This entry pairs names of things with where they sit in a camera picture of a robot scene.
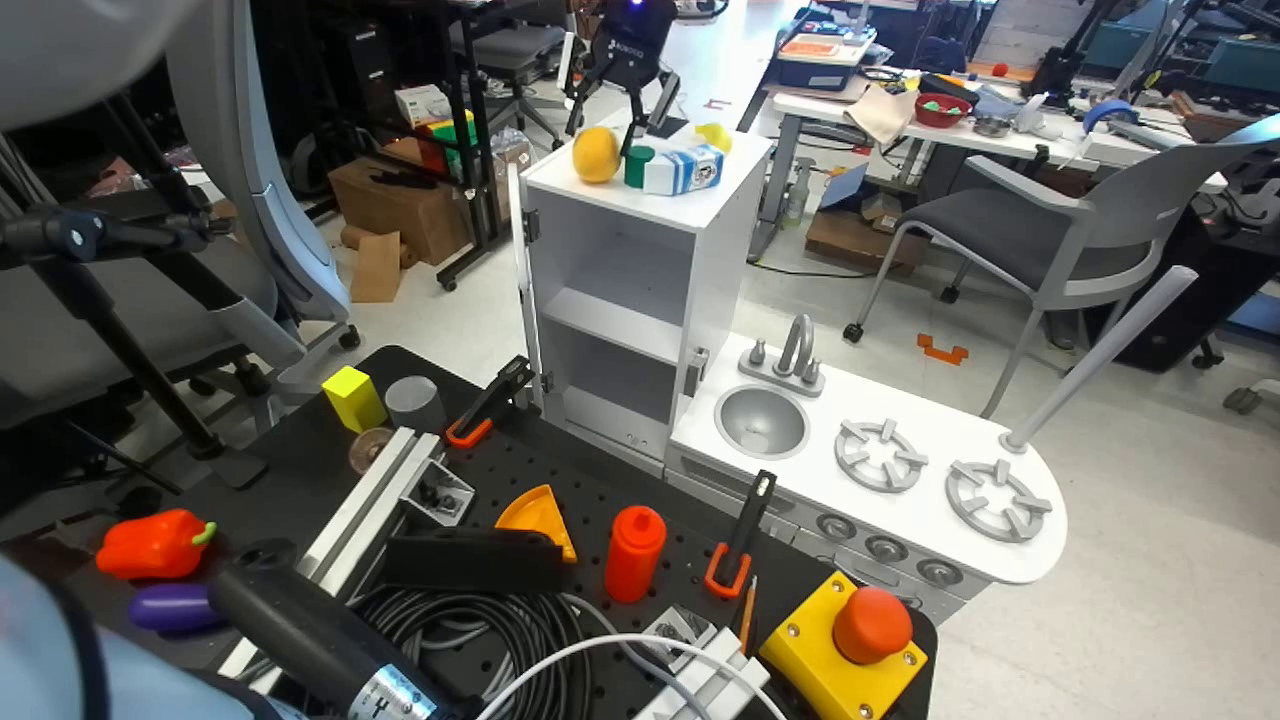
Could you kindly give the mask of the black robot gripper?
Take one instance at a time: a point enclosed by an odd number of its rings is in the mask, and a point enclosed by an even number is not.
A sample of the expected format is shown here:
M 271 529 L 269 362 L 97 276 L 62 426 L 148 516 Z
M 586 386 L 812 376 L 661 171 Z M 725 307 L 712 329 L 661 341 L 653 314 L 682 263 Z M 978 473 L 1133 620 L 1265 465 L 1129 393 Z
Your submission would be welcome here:
M 564 131 L 576 134 L 582 123 L 582 102 L 598 92 L 603 78 L 649 85 L 661 78 L 653 106 L 639 116 L 639 129 L 657 134 L 673 116 L 680 96 L 680 75 L 661 73 L 661 52 L 674 21 L 674 0 L 603 0 L 603 21 L 582 60 L 579 78 L 569 92 Z

